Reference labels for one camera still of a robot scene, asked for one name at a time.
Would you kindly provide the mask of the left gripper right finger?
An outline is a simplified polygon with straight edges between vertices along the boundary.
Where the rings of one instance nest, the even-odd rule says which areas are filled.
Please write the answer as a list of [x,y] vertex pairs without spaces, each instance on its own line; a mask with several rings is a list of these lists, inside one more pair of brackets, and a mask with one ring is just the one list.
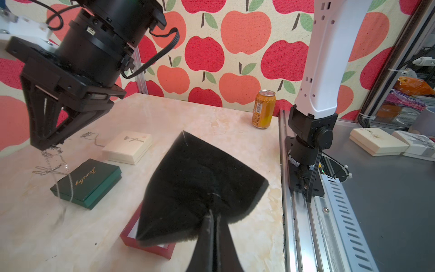
[[214,271],[243,272],[227,221],[218,215],[214,223]]

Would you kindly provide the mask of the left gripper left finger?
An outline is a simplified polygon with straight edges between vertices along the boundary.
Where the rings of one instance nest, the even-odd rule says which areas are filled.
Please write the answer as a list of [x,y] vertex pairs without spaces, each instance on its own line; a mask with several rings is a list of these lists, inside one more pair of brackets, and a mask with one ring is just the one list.
[[215,219],[211,210],[204,216],[187,272],[213,272]]

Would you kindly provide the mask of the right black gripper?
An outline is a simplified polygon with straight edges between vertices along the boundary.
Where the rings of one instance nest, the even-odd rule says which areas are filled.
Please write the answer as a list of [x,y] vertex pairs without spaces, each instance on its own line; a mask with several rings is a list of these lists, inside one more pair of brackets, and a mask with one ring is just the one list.
[[[29,115],[30,144],[44,151],[62,145],[85,126],[107,114],[114,106],[111,97],[126,95],[118,85],[105,87],[75,73],[53,53],[37,44],[13,36],[6,52],[24,63],[20,75]],[[57,126],[61,107],[67,119]]]

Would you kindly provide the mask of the cream lift-off box lid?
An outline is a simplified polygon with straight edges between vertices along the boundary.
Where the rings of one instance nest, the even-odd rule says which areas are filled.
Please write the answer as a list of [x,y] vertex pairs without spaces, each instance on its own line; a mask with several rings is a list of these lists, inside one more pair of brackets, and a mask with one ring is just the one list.
[[102,153],[109,161],[136,165],[152,143],[150,134],[123,131],[103,148]]

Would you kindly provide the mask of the green jewelry box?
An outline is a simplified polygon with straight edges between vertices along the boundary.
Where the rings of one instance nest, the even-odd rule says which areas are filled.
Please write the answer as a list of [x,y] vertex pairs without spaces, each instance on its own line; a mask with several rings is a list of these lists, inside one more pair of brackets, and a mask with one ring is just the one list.
[[61,199],[93,209],[121,180],[119,166],[89,159],[51,187]]

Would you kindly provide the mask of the black foam insert red box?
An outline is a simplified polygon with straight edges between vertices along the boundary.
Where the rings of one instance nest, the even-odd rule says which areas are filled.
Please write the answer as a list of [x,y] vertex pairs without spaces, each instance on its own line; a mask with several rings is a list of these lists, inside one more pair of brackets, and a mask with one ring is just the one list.
[[267,187],[267,179],[243,162],[182,131],[148,182],[136,239],[143,247],[192,240],[209,210],[236,223]]

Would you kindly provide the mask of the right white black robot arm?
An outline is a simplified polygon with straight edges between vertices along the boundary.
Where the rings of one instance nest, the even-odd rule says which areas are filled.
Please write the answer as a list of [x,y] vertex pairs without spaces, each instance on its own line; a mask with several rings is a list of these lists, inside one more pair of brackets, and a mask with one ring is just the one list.
[[[316,1],[303,82],[291,108],[289,126],[296,134],[290,153],[311,201],[315,170],[331,147],[343,73],[369,7],[369,1]],[[134,49],[146,32],[164,29],[156,1],[79,1],[80,13],[63,42],[49,40],[53,27],[1,11],[1,56],[24,63],[20,76],[29,115],[31,145],[44,151],[107,114],[111,97],[123,99],[116,85],[127,70],[136,77],[172,50],[172,41],[140,68]]]

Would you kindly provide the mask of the cream box on bench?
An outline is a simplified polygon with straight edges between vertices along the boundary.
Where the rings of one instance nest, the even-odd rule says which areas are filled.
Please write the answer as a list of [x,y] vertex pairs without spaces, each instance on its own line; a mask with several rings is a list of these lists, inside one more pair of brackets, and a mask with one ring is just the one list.
[[409,145],[380,128],[358,128],[350,132],[350,140],[371,156],[401,155]]

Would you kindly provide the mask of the white patterned box on bench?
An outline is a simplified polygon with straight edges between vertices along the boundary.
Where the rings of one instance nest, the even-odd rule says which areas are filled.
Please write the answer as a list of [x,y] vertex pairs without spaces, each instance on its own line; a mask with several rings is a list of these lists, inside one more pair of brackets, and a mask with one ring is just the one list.
[[402,153],[403,156],[435,161],[435,143],[427,136],[406,131],[395,131],[392,136],[408,144],[407,150]]

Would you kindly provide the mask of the orange soda can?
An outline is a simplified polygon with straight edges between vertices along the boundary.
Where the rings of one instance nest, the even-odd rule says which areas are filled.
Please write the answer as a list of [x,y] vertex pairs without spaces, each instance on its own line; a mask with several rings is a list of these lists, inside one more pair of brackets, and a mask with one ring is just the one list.
[[260,90],[256,96],[251,123],[259,129],[267,129],[271,124],[276,96],[274,91]]

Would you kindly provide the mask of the right aluminium frame post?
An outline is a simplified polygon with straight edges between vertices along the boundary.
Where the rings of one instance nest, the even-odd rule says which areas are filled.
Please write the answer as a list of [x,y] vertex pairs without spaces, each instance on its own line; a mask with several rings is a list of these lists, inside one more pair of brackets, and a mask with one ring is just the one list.
[[[135,49],[135,51],[133,53],[133,59],[134,59],[134,63],[135,63],[135,68],[133,71],[136,72],[142,66],[139,48]],[[138,86],[139,93],[148,95],[148,88],[146,85],[144,73],[140,73],[139,75],[135,76],[135,82]]]

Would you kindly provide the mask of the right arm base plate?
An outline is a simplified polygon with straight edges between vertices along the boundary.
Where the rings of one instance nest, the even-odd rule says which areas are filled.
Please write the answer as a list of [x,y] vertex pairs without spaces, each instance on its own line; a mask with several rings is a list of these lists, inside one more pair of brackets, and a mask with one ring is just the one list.
[[305,145],[299,137],[285,138],[287,151],[289,187],[292,192],[299,192],[305,196],[308,203],[311,203],[314,196],[323,197],[324,187],[322,185],[318,168],[319,151]]

